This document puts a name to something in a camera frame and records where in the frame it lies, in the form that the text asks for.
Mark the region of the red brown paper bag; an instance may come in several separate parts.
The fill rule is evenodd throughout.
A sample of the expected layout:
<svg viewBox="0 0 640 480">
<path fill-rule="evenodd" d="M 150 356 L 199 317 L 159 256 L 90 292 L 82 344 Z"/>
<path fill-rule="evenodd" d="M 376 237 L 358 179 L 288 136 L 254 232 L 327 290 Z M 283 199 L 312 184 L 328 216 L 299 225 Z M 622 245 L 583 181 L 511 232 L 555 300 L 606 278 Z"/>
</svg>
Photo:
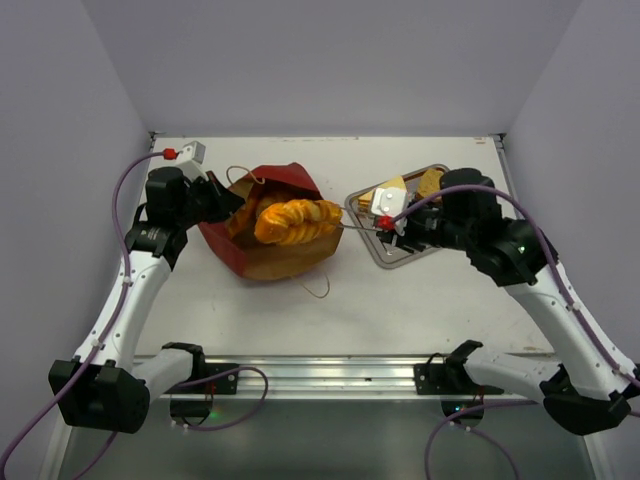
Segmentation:
<svg viewBox="0 0 640 480">
<path fill-rule="evenodd" d="M 337 250 L 343 209 L 324 199 L 298 163 L 261 165 L 229 182 L 244 204 L 227 220 L 203 222 L 209 249 L 237 276 L 279 281 L 318 267 Z"/>
</svg>

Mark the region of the fake brown toast slice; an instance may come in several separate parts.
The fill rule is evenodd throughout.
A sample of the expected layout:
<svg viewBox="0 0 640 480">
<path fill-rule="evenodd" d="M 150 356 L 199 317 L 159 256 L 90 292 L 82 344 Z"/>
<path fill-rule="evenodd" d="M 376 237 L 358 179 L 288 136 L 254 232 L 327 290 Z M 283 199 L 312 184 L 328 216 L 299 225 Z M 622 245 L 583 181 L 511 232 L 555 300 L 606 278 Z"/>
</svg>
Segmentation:
<svg viewBox="0 0 640 480">
<path fill-rule="evenodd" d="M 424 199 L 440 191 L 440 179 L 445 171 L 438 168 L 429 168 L 421 176 L 416 189 L 416 198 Z"/>
</svg>

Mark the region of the metal tongs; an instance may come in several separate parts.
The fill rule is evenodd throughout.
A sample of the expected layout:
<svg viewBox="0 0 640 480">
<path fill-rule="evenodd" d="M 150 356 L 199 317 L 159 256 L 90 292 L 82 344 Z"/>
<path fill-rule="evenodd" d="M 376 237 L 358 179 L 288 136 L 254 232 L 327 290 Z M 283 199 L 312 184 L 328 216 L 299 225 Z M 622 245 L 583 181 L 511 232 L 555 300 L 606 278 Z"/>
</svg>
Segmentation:
<svg viewBox="0 0 640 480">
<path fill-rule="evenodd" d="M 351 220 L 357 219 L 357 222 L 353 225 L 347 225 L 347 224 L 344 224 L 342 220 L 337 221 L 336 219 L 329 219 L 327 220 L 328 224 L 334 225 L 336 228 L 363 231 L 363 232 L 378 233 L 382 231 L 382 229 L 377 227 L 375 224 L 375 220 L 376 220 L 375 215 L 371 213 L 364 213 L 358 210 L 353 210 L 351 208 L 347 208 L 344 206 L 341 206 L 340 209 L 342 210 L 343 213 L 346 213 Z M 370 226 L 363 225 L 362 223 L 360 223 L 360 220 L 369 220 L 371 222 L 371 225 Z"/>
</svg>

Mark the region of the braided fake bread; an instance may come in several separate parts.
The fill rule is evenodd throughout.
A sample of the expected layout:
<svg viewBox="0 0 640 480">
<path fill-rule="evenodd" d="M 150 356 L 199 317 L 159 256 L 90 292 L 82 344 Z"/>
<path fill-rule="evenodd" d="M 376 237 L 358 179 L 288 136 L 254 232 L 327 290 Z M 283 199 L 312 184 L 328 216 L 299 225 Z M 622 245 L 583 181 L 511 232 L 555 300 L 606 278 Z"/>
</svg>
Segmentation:
<svg viewBox="0 0 640 480">
<path fill-rule="evenodd" d="M 277 202 L 257 217 L 254 236 L 262 244 L 294 246 L 332 234 L 336 227 L 329 219 L 342 220 L 342 210 L 327 200 L 294 199 Z"/>
</svg>

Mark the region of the fake triangle sandwich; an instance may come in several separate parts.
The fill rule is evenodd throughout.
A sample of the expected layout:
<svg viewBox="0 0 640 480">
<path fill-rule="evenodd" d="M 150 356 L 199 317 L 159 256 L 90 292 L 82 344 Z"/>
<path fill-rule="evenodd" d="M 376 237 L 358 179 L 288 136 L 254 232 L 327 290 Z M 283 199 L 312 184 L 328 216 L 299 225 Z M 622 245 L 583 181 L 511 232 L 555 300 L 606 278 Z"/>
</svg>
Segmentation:
<svg viewBox="0 0 640 480">
<path fill-rule="evenodd" d="M 387 215 L 398 211 L 399 205 L 408 196 L 408 189 L 402 176 L 387 180 L 357 197 L 358 211 Z"/>
</svg>

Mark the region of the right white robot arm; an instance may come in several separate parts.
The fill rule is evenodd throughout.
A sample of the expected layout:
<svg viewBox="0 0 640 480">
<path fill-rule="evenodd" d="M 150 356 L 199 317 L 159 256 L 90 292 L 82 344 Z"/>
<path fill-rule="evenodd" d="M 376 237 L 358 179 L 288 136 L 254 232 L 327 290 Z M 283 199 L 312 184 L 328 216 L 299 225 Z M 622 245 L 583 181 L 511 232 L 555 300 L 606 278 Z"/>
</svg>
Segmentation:
<svg viewBox="0 0 640 480">
<path fill-rule="evenodd" d="M 444 173 L 434 192 L 413 196 L 395 186 L 374 189 L 369 211 L 381 242 L 406 252 L 462 251 L 507 292 L 553 347 L 555 362 L 534 361 L 467 340 L 425 374 L 456 392 L 493 387 L 544 407 L 575 435 L 617 427 L 639 395 L 639 367 L 609 339 L 570 285 L 551 242 L 531 216 L 502 213 L 492 179 L 474 168 Z"/>
</svg>

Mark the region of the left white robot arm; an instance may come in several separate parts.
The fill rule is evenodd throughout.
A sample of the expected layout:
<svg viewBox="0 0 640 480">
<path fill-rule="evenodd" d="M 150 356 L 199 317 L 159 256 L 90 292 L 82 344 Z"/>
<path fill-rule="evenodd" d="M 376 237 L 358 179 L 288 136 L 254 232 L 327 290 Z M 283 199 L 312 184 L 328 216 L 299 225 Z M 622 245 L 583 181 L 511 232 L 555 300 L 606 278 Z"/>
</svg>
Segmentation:
<svg viewBox="0 0 640 480">
<path fill-rule="evenodd" d="M 228 220 L 244 204 L 211 172 L 187 177 L 178 167 L 152 170 L 146 201 L 124 238 L 120 272 L 92 332 L 69 360 L 53 363 L 48 380 L 69 426 L 132 434 L 150 404 L 173 388 L 201 390 L 208 379 L 199 345 L 169 342 L 136 365 L 140 334 L 162 286 L 201 223 Z"/>
</svg>

